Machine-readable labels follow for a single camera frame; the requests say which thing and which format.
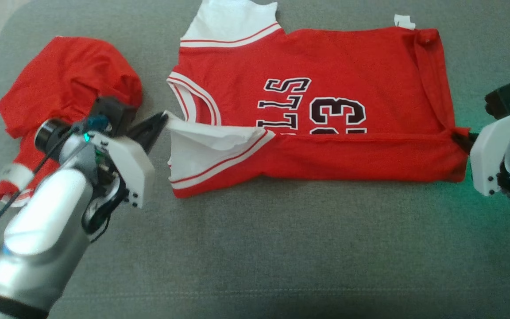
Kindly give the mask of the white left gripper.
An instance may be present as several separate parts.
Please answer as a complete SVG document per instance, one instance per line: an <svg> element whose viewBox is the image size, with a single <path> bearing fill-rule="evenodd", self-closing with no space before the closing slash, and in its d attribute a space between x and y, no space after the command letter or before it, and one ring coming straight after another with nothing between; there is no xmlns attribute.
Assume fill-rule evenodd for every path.
<svg viewBox="0 0 510 319"><path fill-rule="evenodd" d="M90 142L111 158L129 190L130 201L140 209L150 197L155 179L155 168L147 153L152 150L168 119L167 113L156 113L134 125L127 136L90 135Z"/></svg>

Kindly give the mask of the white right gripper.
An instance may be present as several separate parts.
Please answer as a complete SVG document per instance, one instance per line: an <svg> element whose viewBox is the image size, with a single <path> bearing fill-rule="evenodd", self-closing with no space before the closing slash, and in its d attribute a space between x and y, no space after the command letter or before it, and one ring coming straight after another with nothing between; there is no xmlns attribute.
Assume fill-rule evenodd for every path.
<svg viewBox="0 0 510 319"><path fill-rule="evenodd" d="M510 183L510 115L479 133L453 133L453 141L470 154L474 188L484 196L507 191Z"/></svg>

